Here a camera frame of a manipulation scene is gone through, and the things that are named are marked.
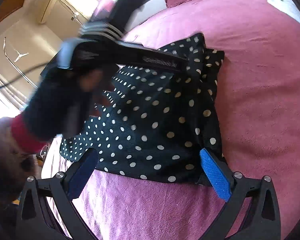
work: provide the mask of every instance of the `dark blue gripper pad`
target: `dark blue gripper pad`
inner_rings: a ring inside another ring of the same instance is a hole
[[[218,197],[227,202],[231,196],[230,182],[205,148],[200,151],[200,158],[202,169],[218,194]]]

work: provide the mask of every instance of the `power cord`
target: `power cord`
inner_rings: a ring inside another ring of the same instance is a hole
[[[34,67],[28,69],[27,71],[25,71],[24,74],[27,74],[27,73],[29,73],[29,72],[31,72],[31,71],[34,71],[34,70],[36,70],[36,69],[38,69],[38,68],[40,68],[40,67],[46,66],[48,63],[49,63],[49,62],[45,62],[45,63],[41,63],[41,64],[39,64],[39,65],[36,65],[36,66],[34,66]],[[6,84],[0,86],[0,89],[5,88],[5,87],[11,85],[12,83],[16,82],[17,80],[19,80],[19,79],[22,78],[22,77],[23,77],[23,76],[21,76],[21,75],[15,77],[15,78],[14,78],[12,81],[10,81],[9,83],[6,83]]]

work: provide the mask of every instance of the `white cloth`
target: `white cloth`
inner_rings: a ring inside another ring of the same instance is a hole
[[[292,0],[267,0],[267,2],[300,23],[300,11]]]

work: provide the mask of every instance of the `pink blanket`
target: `pink blanket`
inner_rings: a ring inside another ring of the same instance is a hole
[[[266,0],[192,0],[156,14],[127,39],[159,48],[197,31],[227,57],[216,100],[223,153],[233,171],[272,177],[284,239],[300,218],[300,24]],[[43,177],[69,165],[59,143]],[[224,202],[208,187],[94,171],[74,204],[102,240],[197,240]]]

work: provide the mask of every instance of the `white polka dot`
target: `white polka dot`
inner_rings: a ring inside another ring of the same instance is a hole
[[[211,143],[212,145],[214,145],[214,144],[216,143],[216,139],[212,137],[212,138],[210,139],[210,143]]]
[[[181,116],[181,117],[179,118],[179,123],[185,123],[185,118]]]
[[[205,110],[204,112],[203,112],[203,116],[204,117],[208,117],[208,116],[210,116],[211,115],[211,111],[210,110]]]
[[[174,132],[168,132],[166,136],[171,139],[174,137]]]
[[[168,177],[168,181],[169,181],[169,182],[175,182],[175,180],[176,180],[176,177],[175,177],[175,176],[170,176],[170,177]]]
[[[153,168],[154,168],[155,170],[160,170],[161,167],[162,167],[161,164],[156,164],[156,165],[154,165]]]
[[[189,141],[187,141],[187,142],[185,142],[185,144],[184,144],[186,147],[192,147],[192,143],[191,142],[189,142]]]
[[[186,168],[187,170],[193,170],[193,169],[194,169],[194,165],[188,164],[188,165],[185,166],[185,168]]]
[[[154,122],[154,123],[152,124],[152,129],[156,129],[158,125],[159,125],[158,122]]]

